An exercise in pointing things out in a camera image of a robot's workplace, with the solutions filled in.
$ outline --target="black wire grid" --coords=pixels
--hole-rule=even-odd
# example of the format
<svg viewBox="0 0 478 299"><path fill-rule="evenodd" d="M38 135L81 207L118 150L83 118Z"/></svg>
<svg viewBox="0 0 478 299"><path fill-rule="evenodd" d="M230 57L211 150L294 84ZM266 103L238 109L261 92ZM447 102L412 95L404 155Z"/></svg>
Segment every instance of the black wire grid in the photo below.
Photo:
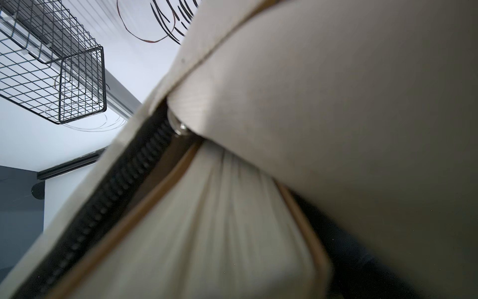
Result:
<svg viewBox="0 0 478 299"><path fill-rule="evenodd" d="M0 96L57 124L106 110L103 47L61 0L0 0Z"/></svg>

